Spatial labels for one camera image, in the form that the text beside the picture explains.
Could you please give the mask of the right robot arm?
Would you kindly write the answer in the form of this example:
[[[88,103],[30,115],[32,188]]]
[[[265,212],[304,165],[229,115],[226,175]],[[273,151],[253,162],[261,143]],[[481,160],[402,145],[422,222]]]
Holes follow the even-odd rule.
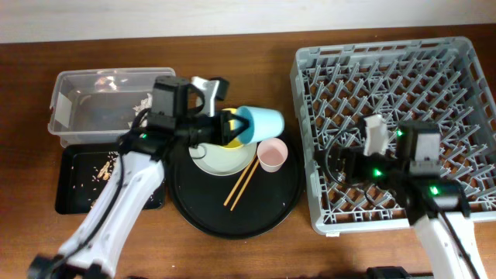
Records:
[[[332,139],[315,155],[325,177],[363,193],[377,186],[393,194],[426,251],[435,278],[485,278],[470,205],[458,181],[441,176],[441,135],[432,122],[398,124],[394,155],[387,153],[388,128],[379,115],[357,125],[362,147]]]

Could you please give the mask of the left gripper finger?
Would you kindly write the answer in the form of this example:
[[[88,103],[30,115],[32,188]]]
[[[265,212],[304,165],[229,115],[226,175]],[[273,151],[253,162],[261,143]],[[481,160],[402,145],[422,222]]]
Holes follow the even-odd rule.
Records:
[[[250,126],[250,121],[243,116],[237,114],[236,109],[223,109],[228,112],[228,124],[230,128],[247,128]]]
[[[247,127],[247,128],[236,128],[235,130],[231,130],[230,128],[228,128],[226,130],[226,135],[225,135],[225,140],[226,140],[226,144],[225,145],[227,145],[230,141],[232,141],[235,138],[237,138],[240,141],[241,135],[244,132],[246,132],[248,129],[249,129],[249,127]]]

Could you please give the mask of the food scraps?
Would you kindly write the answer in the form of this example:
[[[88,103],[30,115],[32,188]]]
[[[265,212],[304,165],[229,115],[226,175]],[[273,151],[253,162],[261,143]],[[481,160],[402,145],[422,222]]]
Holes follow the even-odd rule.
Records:
[[[116,151],[78,154],[71,167],[71,189],[77,204],[91,207],[117,163]]]

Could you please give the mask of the wooden chopstick right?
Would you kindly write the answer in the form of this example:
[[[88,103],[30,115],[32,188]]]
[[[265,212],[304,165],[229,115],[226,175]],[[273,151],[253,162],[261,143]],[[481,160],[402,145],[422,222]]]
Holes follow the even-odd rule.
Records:
[[[256,162],[253,164],[252,168],[247,172],[246,176],[243,179],[243,185],[240,188],[233,204],[231,205],[230,211],[232,212],[234,208],[237,206],[240,198],[243,196],[244,191],[247,188],[247,185],[250,183],[252,176],[254,175],[255,171],[257,170],[257,167],[259,166],[260,160],[257,158]]]

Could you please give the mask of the yellow bowl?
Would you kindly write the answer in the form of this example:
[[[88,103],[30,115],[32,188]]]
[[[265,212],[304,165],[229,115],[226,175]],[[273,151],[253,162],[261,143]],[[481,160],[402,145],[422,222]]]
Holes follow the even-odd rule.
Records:
[[[224,108],[222,111],[223,112],[231,112],[233,115],[235,115],[237,112],[237,109],[236,108]],[[236,120],[230,120],[229,121],[229,128],[231,130],[236,129]],[[226,150],[237,150],[241,147],[243,147],[243,144],[237,138],[230,141],[227,145],[222,146],[222,148],[226,149]]]

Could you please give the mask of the wooden chopstick left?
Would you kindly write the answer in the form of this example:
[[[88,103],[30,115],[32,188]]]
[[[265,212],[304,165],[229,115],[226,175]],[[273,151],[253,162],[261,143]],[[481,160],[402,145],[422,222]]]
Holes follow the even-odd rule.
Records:
[[[250,171],[250,169],[252,168],[252,166],[256,162],[256,160],[257,160],[257,155],[255,155],[253,157],[253,159],[249,162],[249,164],[244,168],[243,172],[241,173],[241,175],[239,176],[238,180],[236,181],[236,183],[232,187],[232,189],[231,189],[230,193],[228,194],[227,198],[223,202],[223,205],[224,206],[227,206],[229,204],[229,202],[232,199],[233,195],[236,193],[238,187],[243,182],[243,179],[246,176],[247,172]]]

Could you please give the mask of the grey round plate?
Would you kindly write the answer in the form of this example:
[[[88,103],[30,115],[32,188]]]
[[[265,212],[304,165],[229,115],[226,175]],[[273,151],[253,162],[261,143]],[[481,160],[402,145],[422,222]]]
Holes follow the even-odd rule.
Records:
[[[243,171],[255,157],[255,143],[237,149],[226,149],[207,143],[190,148],[191,159],[202,171],[214,176],[229,176]]]

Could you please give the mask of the black rectangular tray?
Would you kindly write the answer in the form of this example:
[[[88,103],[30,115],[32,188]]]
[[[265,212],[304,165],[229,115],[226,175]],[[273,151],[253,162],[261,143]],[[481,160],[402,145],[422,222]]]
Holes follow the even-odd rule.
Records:
[[[112,176],[118,161],[114,143],[67,146],[61,158],[55,211],[88,213]]]

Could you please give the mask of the clear plastic waste bin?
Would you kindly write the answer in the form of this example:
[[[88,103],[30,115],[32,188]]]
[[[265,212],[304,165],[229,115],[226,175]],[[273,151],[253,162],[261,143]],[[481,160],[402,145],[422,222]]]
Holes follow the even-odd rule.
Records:
[[[135,119],[133,106],[146,98],[158,76],[174,76],[170,67],[110,68],[63,71],[50,102],[50,134],[63,147],[113,143]]]

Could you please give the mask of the grey dishwasher rack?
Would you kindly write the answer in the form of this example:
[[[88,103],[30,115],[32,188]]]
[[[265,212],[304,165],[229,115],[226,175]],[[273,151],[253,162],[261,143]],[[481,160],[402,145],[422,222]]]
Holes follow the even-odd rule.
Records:
[[[338,236],[408,226],[393,196],[328,180],[314,154],[329,142],[360,146],[353,131],[379,113],[396,145],[396,126],[433,121],[442,133],[441,175],[459,181],[475,222],[495,219],[495,99],[471,41],[442,37],[298,50],[290,73],[313,229]]]

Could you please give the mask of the white tissue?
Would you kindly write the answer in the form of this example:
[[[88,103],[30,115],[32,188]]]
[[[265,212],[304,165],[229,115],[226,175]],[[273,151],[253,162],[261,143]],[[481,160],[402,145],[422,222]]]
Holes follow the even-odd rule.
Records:
[[[133,111],[134,111],[134,116],[135,118],[139,115],[140,112],[142,112],[144,109],[151,108],[153,101],[153,96],[150,93],[146,93],[146,98],[142,99],[138,105],[133,106]],[[133,125],[133,120],[128,122],[129,128],[132,127]],[[142,119],[142,122],[140,123],[140,126],[144,127],[147,124],[146,118]]]

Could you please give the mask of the wooden chopstick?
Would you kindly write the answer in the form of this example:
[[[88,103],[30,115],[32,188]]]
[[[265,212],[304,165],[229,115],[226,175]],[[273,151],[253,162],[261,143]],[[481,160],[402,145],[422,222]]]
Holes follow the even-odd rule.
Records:
[[[232,189],[231,189],[230,193],[228,194],[227,198],[223,202],[223,205],[224,206],[227,206],[229,204],[229,202],[232,199],[233,195],[236,193],[238,187],[243,182],[243,179],[246,176],[247,172],[250,171],[250,169],[252,168],[252,166],[256,162],[256,160],[257,160],[257,155],[255,155],[253,157],[253,159],[249,162],[249,164],[244,168],[243,172],[241,173],[241,175],[239,176],[238,180],[236,181],[236,183],[232,187]]]
[[[246,176],[243,179],[243,185],[240,188],[233,204],[231,205],[230,211],[232,212],[234,208],[237,206],[240,198],[243,196],[244,191],[247,188],[247,185],[250,183],[252,176],[254,175],[255,171],[257,170],[257,167],[259,166],[260,160],[257,158],[256,162],[253,164],[252,168],[247,172]]]

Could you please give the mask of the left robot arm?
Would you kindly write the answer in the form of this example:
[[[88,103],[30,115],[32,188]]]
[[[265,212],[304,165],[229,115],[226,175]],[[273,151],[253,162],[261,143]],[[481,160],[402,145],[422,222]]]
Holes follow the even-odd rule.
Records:
[[[29,278],[113,278],[122,248],[146,201],[162,185],[175,148],[225,146],[247,130],[247,119],[215,111],[227,96],[221,77],[159,76],[152,102],[118,140],[112,176],[75,233],[53,258],[38,255]]]

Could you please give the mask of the pink plastic cup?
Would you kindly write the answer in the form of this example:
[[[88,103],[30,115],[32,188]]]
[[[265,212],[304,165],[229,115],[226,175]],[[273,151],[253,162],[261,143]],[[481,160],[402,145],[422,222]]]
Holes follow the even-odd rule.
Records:
[[[257,157],[266,172],[274,173],[281,169],[288,158],[288,147],[281,139],[266,139],[259,143]]]

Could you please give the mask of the round black serving tray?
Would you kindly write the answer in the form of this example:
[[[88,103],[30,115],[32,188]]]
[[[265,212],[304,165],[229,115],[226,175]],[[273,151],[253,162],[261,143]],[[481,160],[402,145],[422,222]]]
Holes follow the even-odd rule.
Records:
[[[167,186],[177,210],[194,227],[226,239],[263,234],[282,222],[298,203],[303,191],[301,153],[291,134],[278,137],[288,147],[281,169],[269,173],[257,167],[243,196],[231,212],[243,182],[227,206],[223,202],[243,171],[229,176],[205,173],[191,159],[188,147],[178,146],[167,170]]]

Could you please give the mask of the blue plastic cup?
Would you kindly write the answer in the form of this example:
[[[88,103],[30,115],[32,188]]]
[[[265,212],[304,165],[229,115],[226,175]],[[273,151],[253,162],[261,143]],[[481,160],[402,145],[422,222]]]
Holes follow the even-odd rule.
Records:
[[[240,106],[236,115],[249,122],[249,127],[237,136],[244,145],[278,137],[284,131],[284,117],[278,110]]]

